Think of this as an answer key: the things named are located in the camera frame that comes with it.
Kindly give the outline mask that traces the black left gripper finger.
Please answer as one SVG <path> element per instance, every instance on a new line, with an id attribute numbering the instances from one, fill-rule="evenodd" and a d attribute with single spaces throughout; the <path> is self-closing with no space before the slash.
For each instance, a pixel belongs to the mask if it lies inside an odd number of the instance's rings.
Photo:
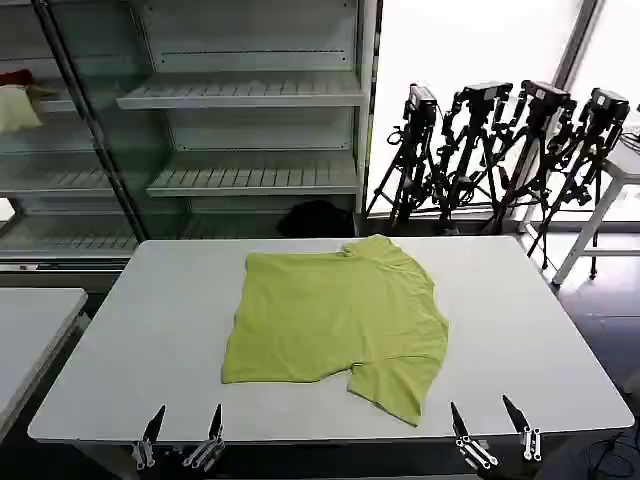
<path id="1" fill-rule="evenodd" d="M 185 468 L 212 468 L 224 451 L 222 406 L 216 406 L 208 430 L 208 438 L 201 442 L 183 461 Z"/>
<path id="2" fill-rule="evenodd" d="M 161 405 L 154 417 L 147 423 L 141 438 L 133 443 L 131 457 L 137 470 L 150 469 L 155 465 L 153 445 L 160 433 L 166 406 Z"/>

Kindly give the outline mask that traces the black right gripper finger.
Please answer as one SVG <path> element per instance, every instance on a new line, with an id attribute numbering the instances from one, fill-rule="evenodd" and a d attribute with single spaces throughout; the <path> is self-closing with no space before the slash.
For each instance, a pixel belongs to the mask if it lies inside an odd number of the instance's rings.
<path id="1" fill-rule="evenodd" d="M 498 466 L 498 459 L 479 440 L 470 435 L 453 401 L 450 402 L 450 408 L 455 444 L 465 462 L 474 470 L 494 470 Z"/>
<path id="2" fill-rule="evenodd" d="M 525 461 L 541 461 L 541 431 L 529 424 L 524 413 L 506 394 L 502 395 L 502 401 L 514 428 L 520 435 L 523 459 Z"/>

